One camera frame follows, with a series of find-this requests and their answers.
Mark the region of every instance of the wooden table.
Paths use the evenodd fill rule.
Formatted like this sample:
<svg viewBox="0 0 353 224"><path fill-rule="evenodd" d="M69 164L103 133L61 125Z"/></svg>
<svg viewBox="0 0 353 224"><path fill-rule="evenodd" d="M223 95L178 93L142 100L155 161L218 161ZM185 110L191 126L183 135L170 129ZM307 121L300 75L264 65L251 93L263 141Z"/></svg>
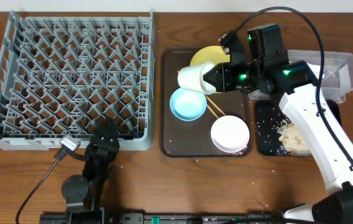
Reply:
<svg viewBox="0 0 353 224"><path fill-rule="evenodd" d="M171 159L159 150L160 58L172 46L216 45L250 13L157 13L154 141L144 152L120 152L113 180L105 184L103 204L115 210L151 213L244 213L282 210L314 203L327 195L320 171L311 157L265 157L256 145L247 157L229 159ZM22 13L21 16L59 13ZM62 16L137 16L129 13L63 13ZM353 14L306 14L318 28L327 51L353 53ZM0 47L8 13L0 12ZM265 14L240 31L276 22L286 49L318 50L311 29L290 13ZM340 105L342 122L353 142L353 92ZM51 151L0 150L0 223L13 223L20 204L52 165ZM62 212L63 181L80 174L83 163L64 159L31 198L21 223L38 223L44 211Z"/></svg>

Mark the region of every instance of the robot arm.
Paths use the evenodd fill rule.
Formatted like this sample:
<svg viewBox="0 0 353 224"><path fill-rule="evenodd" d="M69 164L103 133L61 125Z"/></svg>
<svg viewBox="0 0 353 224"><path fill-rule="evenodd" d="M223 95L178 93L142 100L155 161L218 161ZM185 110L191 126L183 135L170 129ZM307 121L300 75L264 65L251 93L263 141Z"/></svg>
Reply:
<svg viewBox="0 0 353 224"><path fill-rule="evenodd" d="M105 207L100 207L99 203L104 183L112 171L112 168L108 167L120 149L114 121L107 119L99 125L84 155L75 153L79 143L71 137L65 136L61 143L62 149L56 153L56 159L61 160L70 155L74 159L84 161L85 165L82 175L73 175L62 185L66 212L42 214L40 223L111 223L111 212Z"/></svg>
<svg viewBox="0 0 353 224"><path fill-rule="evenodd" d="M285 212L285 218L326 223L353 223L353 167L318 114L320 103L333 132L353 158L353 144L331 113L322 93L316 102L318 78L304 61L290 63L276 24L248 30L253 62L242 57L240 39L233 32L220 39L230 62L220 63L204 74L217 92L260 90L294 123L318 164L330 196L314 205Z"/></svg>
<svg viewBox="0 0 353 224"><path fill-rule="evenodd" d="M307 84L294 89L295 93L285 93L279 107L297 127L318 164L327 191L332 194L342 190L342 183L353 185L353 169L339 146L333 140L315 105L316 87ZM353 158L353 144L328 108L321 93L321 104L332 130Z"/></svg>

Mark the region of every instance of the chopsticks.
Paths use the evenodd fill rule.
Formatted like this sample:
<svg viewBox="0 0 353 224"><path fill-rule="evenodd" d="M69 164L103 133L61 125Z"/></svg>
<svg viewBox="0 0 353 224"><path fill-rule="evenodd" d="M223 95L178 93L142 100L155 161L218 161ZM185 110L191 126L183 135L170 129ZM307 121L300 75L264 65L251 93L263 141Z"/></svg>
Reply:
<svg viewBox="0 0 353 224"><path fill-rule="evenodd" d="M212 105L217 108L224 116L226 116L226 114L206 95L205 96L207 98L207 100L209 102L212 103ZM209 111L211 111L211 113L216 117L216 119L219 118L219 116L213 111L213 109L209 106L209 104L207 104L207 108L209 109Z"/></svg>

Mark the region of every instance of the dish rack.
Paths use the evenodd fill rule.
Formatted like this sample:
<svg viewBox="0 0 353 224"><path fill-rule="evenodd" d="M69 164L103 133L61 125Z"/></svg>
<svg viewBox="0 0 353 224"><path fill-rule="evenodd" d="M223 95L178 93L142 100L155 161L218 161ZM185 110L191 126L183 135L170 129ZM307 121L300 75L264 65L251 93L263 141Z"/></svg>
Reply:
<svg viewBox="0 0 353 224"><path fill-rule="evenodd" d="M10 12L0 52L0 148L86 147L113 118L120 150L153 141L150 17L26 17Z"/></svg>

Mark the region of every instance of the blue bowl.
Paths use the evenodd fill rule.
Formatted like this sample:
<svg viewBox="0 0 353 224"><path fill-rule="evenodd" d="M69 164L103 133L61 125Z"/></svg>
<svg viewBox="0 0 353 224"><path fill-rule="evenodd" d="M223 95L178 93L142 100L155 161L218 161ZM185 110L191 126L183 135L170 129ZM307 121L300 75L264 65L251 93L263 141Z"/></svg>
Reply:
<svg viewBox="0 0 353 224"><path fill-rule="evenodd" d="M193 121L204 114L207 99L203 93L179 88L172 94L169 105L177 118L182 121Z"/></svg>

